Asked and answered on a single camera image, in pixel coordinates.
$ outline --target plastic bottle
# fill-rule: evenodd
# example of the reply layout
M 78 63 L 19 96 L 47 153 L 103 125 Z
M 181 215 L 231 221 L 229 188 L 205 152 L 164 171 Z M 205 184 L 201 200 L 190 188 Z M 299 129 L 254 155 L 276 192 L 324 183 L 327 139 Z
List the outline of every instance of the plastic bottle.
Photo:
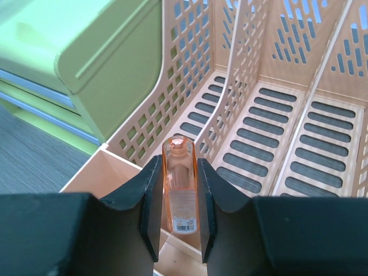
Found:
M 168 229 L 187 235 L 199 230 L 197 158 L 194 143 L 175 135 L 162 145 Z

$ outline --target barcode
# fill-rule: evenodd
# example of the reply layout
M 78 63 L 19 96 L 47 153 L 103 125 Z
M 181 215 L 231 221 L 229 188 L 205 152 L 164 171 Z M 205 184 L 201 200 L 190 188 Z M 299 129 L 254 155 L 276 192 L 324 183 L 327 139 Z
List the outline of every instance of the barcode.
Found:
M 193 231 L 194 225 L 177 225 L 177 231 Z

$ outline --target orange bottle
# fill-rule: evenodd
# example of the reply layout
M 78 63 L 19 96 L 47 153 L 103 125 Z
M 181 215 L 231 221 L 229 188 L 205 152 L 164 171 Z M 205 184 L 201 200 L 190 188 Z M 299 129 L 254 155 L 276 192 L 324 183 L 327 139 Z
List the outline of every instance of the orange bottle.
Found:
M 168 229 L 178 234 L 199 230 L 197 158 L 194 143 L 175 135 L 162 145 Z

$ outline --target floor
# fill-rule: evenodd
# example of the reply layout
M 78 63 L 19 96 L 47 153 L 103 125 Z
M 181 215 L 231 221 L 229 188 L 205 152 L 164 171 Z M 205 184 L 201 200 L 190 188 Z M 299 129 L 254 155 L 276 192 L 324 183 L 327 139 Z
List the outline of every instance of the floor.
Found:
M 58 192 L 88 158 L 0 106 L 0 194 Z

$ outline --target bottle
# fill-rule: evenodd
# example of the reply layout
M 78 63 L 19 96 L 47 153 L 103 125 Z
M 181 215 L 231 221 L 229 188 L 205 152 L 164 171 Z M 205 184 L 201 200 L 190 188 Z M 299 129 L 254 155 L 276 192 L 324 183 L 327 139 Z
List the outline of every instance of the bottle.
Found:
M 195 233 L 200 225 L 194 143 L 175 135 L 163 143 L 162 156 L 168 229 L 182 235 Z

